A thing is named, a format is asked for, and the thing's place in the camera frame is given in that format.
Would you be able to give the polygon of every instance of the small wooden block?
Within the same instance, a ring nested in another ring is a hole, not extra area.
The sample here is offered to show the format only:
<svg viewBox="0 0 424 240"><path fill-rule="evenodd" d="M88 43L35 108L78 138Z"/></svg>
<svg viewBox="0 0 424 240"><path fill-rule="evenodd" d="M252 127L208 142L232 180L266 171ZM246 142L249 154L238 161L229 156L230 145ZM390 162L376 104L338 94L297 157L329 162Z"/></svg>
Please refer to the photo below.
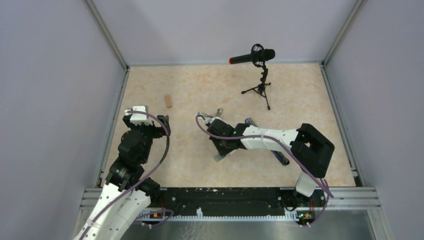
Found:
<svg viewBox="0 0 424 240"><path fill-rule="evenodd" d="M166 108L172 108L171 95L165 95Z"/></svg>

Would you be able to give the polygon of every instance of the microphone stand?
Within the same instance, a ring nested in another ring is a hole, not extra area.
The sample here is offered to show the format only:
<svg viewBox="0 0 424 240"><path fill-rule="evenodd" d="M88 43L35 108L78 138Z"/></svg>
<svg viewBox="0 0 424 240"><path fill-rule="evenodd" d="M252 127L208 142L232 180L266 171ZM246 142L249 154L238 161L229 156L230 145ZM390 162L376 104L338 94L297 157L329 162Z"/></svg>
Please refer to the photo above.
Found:
<svg viewBox="0 0 424 240"><path fill-rule="evenodd" d="M245 94L249 91L254 91L255 93L259 94L260 96L264 97L266 100L266 105L268 106L268 110L271 110L270 105L268 104L268 98L267 98L267 93L265 92L265 88L267 88L267 86L271 85L271 83L265 83L265 81L267 80L267 76L268 76L268 68L265 66L265 62L262 65L262 69L263 72L261 72L260 74L262 74L262 77L260 78L260 84L258 84L255 87L252 87L250 89L247 89L245 91L242 91L241 94Z"/></svg>

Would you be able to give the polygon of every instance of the black cable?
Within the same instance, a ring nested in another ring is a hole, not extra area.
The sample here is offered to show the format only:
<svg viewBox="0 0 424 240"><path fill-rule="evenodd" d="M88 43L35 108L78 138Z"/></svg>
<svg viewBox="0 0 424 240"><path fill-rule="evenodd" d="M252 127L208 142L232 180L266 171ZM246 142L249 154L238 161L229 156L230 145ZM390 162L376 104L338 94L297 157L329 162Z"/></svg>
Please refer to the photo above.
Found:
<svg viewBox="0 0 424 240"><path fill-rule="evenodd" d="M286 203L283 201L283 199L281 198L281 200L279 201L280 204L283 206L284 209L286 209L289 212L293 212L294 210L296 210L299 206L299 204L296 202L296 206L292 207L291 210L287 207Z"/></svg>
<svg viewBox="0 0 424 240"><path fill-rule="evenodd" d="M166 135L166 148L165 148L165 152L162 155L162 158L159 161L159 164L162 164L162 162L165 160L165 157L167 156L169 149L170 149L170 136Z"/></svg>

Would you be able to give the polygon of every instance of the white wall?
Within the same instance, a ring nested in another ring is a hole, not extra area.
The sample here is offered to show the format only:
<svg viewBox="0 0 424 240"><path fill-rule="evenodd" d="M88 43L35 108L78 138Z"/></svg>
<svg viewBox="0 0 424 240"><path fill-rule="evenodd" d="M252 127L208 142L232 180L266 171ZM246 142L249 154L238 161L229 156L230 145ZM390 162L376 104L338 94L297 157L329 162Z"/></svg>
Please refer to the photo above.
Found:
<svg viewBox="0 0 424 240"><path fill-rule="evenodd" d="M325 58L356 0L94 0L129 65L227 63L253 44L274 62Z"/></svg>
<svg viewBox="0 0 424 240"><path fill-rule="evenodd" d="M363 180L396 239L423 239L424 1L368 1L328 69Z"/></svg>
<svg viewBox="0 0 424 240"><path fill-rule="evenodd" d="M0 239L69 239L123 79L82 0L0 6Z"/></svg>

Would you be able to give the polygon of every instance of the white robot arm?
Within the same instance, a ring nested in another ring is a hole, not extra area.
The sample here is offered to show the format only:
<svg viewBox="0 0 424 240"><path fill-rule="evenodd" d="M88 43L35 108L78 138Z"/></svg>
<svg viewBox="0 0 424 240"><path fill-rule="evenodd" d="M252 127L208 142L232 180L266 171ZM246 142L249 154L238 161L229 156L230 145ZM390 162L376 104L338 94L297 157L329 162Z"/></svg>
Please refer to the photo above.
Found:
<svg viewBox="0 0 424 240"><path fill-rule="evenodd" d="M169 144L171 129L168 116L157 116L156 120L162 126L156 127L147 115L140 112L147 113L148 108L134 106L125 111L123 121L130 130L122 135L119 156L109 169L93 211L74 240L121 239L143 209L158 197L160 186L147 178L149 173L144 181L139 181L144 173L141 164L148 160L153 139L167 135Z"/></svg>
<svg viewBox="0 0 424 240"><path fill-rule="evenodd" d="M286 153L292 158L295 157L311 174L301 172L295 186L296 192L307 198L312 195L317 181L311 177L325 177L335 149L316 128L307 123L303 123L298 129L290 130L265 129L245 123L232 127L220 118L222 110L218 112L216 115L199 112L197 117L203 119L206 124L207 134L220 137L210 138L218 150L219 159L237 149L268 149Z"/></svg>

